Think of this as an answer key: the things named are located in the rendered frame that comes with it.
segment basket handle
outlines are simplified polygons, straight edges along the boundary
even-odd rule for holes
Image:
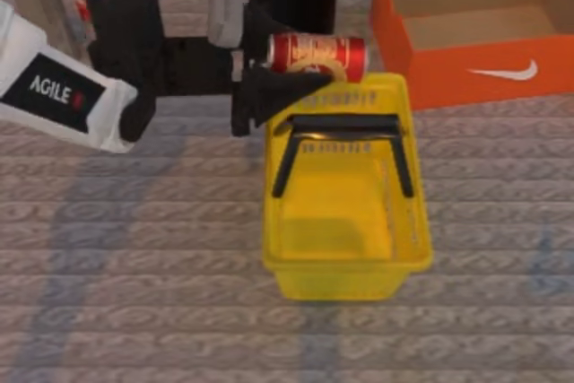
[[[287,147],[275,178],[272,195],[283,196],[300,144],[312,141],[390,141],[404,197],[414,197],[413,180],[403,146],[403,132],[397,114],[304,114],[285,119],[276,129],[291,127]]]

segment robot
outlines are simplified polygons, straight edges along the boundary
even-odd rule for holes
[[[159,0],[87,0],[92,68],[47,43],[46,33],[0,1],[0,120],[105,152],[129,152],[157,99],[231,95],[230,132],[250,134],[330,84],[313,71],[265,67],[271,35],[293,31],[267,0],[210,0],[208,35],[167,38]]]

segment white swoosh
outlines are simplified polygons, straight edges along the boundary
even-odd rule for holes
[[[538,74],[538,65],[534,60],[530,60],[530,66],[524,71],[485,71],[482,69],[469,69],[468,72],[480,75],[496,76],[513,81],[532,80]]]

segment yellow plastic basket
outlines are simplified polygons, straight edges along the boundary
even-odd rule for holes
[[[331,84],[265,132],[264,262],[286,298],[382,300],[431,264],[402,76]]]

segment nike shoe box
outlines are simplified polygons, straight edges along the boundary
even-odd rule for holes
[[[413,109],[574,91],[574,0],[372,0]]]

